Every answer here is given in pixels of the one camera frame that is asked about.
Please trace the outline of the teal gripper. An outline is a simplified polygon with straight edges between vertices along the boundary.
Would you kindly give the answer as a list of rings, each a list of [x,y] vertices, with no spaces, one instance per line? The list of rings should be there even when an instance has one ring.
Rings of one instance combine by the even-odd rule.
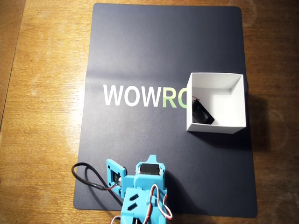
[[[137,164],[135,175],[128,175],[127,169],[122,168],[124,175],[121,175],[121,194],[126,194],[128,188],[150,190],[154,184],[158,189],[165,190],[165,165],[157,162],[155,154],[151,154],[145,162]]]

